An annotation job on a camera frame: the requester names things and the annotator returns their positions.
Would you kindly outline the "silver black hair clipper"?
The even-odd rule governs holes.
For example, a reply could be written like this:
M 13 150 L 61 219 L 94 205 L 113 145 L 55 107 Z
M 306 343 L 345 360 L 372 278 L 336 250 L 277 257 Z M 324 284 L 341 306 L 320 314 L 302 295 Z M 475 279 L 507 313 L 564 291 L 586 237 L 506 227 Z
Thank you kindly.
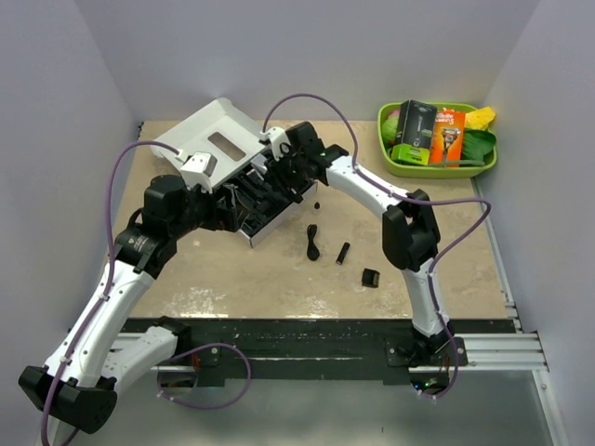
M 262 176 L 266 175 L 268 168 L 266 166 L 267 158 L 262 154 L 258 154 L 250 160 L 252 167 L 258 171 Z

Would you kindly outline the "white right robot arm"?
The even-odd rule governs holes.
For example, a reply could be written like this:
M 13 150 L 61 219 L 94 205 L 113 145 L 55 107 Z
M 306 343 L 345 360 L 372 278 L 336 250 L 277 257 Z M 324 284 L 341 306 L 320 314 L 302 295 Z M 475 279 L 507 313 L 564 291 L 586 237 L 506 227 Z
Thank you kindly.
M 402 272 L 409 294 L 416 358 L 436 364 L 447 353 L 449 319 L 443 314 L 433 266 L 441 235 L 425 192 L 410 194 L 392 187 L 337 144 L 325 146 L 309 122 L 287 130 L 263 130 L 260 143 L 272 152 L 267 172 L 294 200 L 294 183 L 314 179 L 347 194 L 379 218 L 382 251 Z

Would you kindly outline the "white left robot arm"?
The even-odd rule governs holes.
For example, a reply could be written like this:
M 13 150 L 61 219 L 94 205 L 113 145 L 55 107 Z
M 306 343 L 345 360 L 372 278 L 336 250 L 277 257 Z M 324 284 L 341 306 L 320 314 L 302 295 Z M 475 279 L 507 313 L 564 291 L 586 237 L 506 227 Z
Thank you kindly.
M 125 229 L 109 235 L 109 259 L 99 285 L 58 348 L 41 366 L 29 365 L 19 386 L 42 412 L 76 432 L 93 434 L 111 416 L 120 394 L 154 365 L 182 364 L 192 355 L 189 326 L 162 318 L 118 353 L 112 344 L 139 299 L 194 230 L 239 229 L 233 188 L 213 193 L 164 175 L 144 191 L 143 205 Z

